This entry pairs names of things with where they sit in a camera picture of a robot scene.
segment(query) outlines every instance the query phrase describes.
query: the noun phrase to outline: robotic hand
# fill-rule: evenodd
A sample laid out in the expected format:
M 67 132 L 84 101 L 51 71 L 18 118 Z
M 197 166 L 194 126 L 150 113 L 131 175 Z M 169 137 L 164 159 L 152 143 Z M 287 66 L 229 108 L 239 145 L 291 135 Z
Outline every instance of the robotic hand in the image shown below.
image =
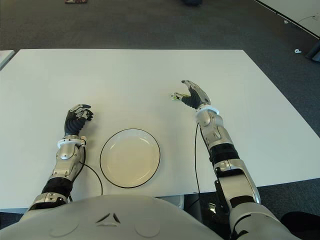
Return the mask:
M 84 127 L 86 121 L 91 121 L 93 118 L 91 106 L 86 104 L 78 104 L 71 108 L 65 119 L 64 135 L 79 135 L 80 130 Z
M 59 150 L 56 153 L 55 167 L 42 193 L 35 198 L 23 218 L 27 218 L 32 210 L 55 208 L 68 202 L 73 182 L 83 168 L 86 158 L 86 137 L 79 137 L 79 133 L 86 121 L 91 121 L 93 118 L 89 108 L 91 106 L 78 104 L 68 111 L 64 124 L 64 137 L 57 143 Z
M 197 84 L 192 81 L 182 81 L 182 83 L 188 87 L 191 95 L 189 96 L 175 92 L 172 95 L 173 99 L 180 100 L 194 109 L 211 104 L 208 95 Z

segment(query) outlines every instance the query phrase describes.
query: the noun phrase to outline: black object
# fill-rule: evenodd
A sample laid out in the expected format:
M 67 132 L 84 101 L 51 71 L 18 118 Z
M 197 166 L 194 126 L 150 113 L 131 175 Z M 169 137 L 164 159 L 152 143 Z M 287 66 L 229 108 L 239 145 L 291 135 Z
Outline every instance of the black object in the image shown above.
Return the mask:
M 307 59 L 320 62 L 320 40 L 314 45 L 314 47 L 308 52 L 305 57 Z
M 182 0 L 182 2 L 188 6 L 198 6 L 202 4 L 202 0 Z
M 230 203 L 233 209 L 240 204 L 254 203 L 254 202 L 255 200 L 252 196 L 236 196 L 230 199 Z
M 202 104 L 199 95 L 197 94 L 196 90 L 191 87 L 189 87 L 189 92 L 191 96 L 183 96 L 181 101 L 189 107 L 198 109 L 198 107 Z
M 184 195 L 183 210 L 202 223 L 201 201 L 199 197 L 198 193 Z
M 37 210 L 37 209 L 53 209 L 53 208 L 59 207 L 64 204 L 66 204 L 66 202 L 61 197 L 58 197 L 55 202 L 36 203 L 36 204 L 32 205 L 32 207 L 30 207 L 29 211 L 30 210 Z
M 84 118 L 83 116 L 77 117 L 77 114 L 74 111 L 68 111 L 65 122 L 64 122 L 64 134 L 65 135 L 79 135 L 80 130 L 84 127 L 86 121 L 91 121 L 93 118 L 93 113 L 88 110 L 91 106 L 83 104 L 83 107 L 86 108 L 86 111 L 89 113 L 89 116 Z
M 237 234 L 237 232 L 235 230 L 233 230 L 232 234 L 230 235 L 230 240 L 237 240 L 242 235 L 245 235 L 247 233 L 248 233 L 248 231 L 242 230 L 241 232 L 239 232 L 239 234 Z
M 99 177 L 99 175 L 97 174 L 97 172 L 95 170 L 92 169 L 92 167 L 88 166 L 87 164 L 84 164 L 82 162 L 80 162 L 80 164 L 82 164 L 82 166 L 86 166 L 87 168 L 89 168 L 92 172 L 94 172 L 94 174 L 96 175 L 96 177 L 98 178 L 99 180 L 99 183 L 100 183 L 100 186 L 101 186 L 101 196 L 104 195 L 104 188 L 103 188 L 103 185 L 102 185 L 102 182 L 101 182 L 101 179 Z
M 221 210 L 225 213 L 225 214 L 229 214 L 230 210 L 226 201 L 226 197 L 224 194 L 224 191 L 221 187 L 221 184 L 218 180 L 214 181 L 214 186 L 216 189 L 216 193 L 217 193 L 217 199 L 218 199 L 218 203 L 220 204 Z
M 44 193 L 57 193 L 69 197 L 70 192 L 72 190 L 72 181 L 63 178 L 63 177 L 55 177 L 51 178 L 42 190 L 42 194 Z
M 209 150 L 210 161 L 212 164 L 219 163 L 228 159 L 238 159 L 239 155 L 235 146 L 230 143 L 215 145 Z
M 320 239 L 320 216 L 302 211 L 292 211 L 281 218 L 281 223 L 302 240 Z
M 82 172 L 82 169 L 84 169 L 84 166 L 86 163 L 86 158 L 87 158 L 86 147 L 83 147 L 83 162 L 80 162 L 82 164 L 82 166 L 81 166 L 80 170 L 78 171 L 78 173 L 75 175 L 74 179 L 72 179 L 72 183 L 75 182 L 75 180 L 77 179 L 79 174 Z
M 196 185 L 198 187 L 198 198 L 191 203 L 191 205 L 186 209 L 184 209 L 186 212 L 191 209 L 191 207 L 200 200 L 200 188 L 199 188 L 199 181 L 198 181 L 198 174 L 197 174 L 197 133 L 198 133 L 198 127 L 199 123 L 196 124 L 195 128 L 195 136 L 194 136 L 194 171 L 195 171 L 195 178 L 196 178 Z
M 98 223 L 102 222 L 103 220 L 105 220 L 109 216 L 110 216 L 110 212 L 107 215 L 105 215 L 104 217 L 102 217 L 101 219 L 99 219 L 98 221 L 96 221 L 95 223 L 98 224 Z

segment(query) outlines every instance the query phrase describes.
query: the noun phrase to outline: robot forearm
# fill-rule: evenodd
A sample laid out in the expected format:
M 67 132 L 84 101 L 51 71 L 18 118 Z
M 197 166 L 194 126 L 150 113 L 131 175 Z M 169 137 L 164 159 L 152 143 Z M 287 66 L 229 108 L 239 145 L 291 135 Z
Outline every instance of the robot forearm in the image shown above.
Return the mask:
M 58 141 L 55 167 L 40 195 L 33 201 L 28 211 L 49 209 L 68 202 L 73 182 L 79 173 L 84 159 L 86 137 L 78 134 L 85 122 L 92 119 L 89 105 L 71 108 L 65 120 L 64 137 Z
M 241 203 L 260 203 L 259 192 L 224 128 L 222 117 L 207 105 L 198 109 L 196 118 L 217 177 L 215 187 L 222 207 L 230 211 Z

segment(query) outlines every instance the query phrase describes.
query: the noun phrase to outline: gray carpet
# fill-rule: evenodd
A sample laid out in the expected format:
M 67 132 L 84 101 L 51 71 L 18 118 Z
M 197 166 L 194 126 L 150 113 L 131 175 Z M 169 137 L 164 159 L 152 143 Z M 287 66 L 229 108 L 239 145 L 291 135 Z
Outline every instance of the gray carpet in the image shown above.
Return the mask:
M 1 50 L 243 49 L 320 136 L 320 63 L 304 57 L 316 42 L 253 0 L 203 0 L 200 7 L 180 0 L 0 0 Z M 259 191 L 279 218 L 289 211 L 320 215 L 319 179 Z M 200 201 L 212 229 L 207 206 L 214 195 Z

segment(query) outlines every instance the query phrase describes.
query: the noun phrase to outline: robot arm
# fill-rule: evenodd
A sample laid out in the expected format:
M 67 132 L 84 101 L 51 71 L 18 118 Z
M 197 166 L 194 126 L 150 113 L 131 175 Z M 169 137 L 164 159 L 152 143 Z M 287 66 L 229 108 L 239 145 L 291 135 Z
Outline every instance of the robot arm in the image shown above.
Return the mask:
M 79 137 L 79 132 L 86 121 L 93 118 L 89 108 L 89 105 L 79 104 L 68 111 L 64 137 L 57 143 L 59 150 L 56 153 L 55 167 L 41 194 L 35 198 L 23 219 L 30 216 L 33 210 L 55 208 L 68 202 L 73 182 L 85 159 L 86 137 Z
M 209 152 L 217 180 L 214 182 L 219 202 L 229 215 L 231 239 L 298 239 L 263 205 L 244 161 L 239 158 L 219 111 L 207 94 L 191 81 L 182 81 L 189 95 L 175 92 L 173 99 L 196 109 L 196 119 Z

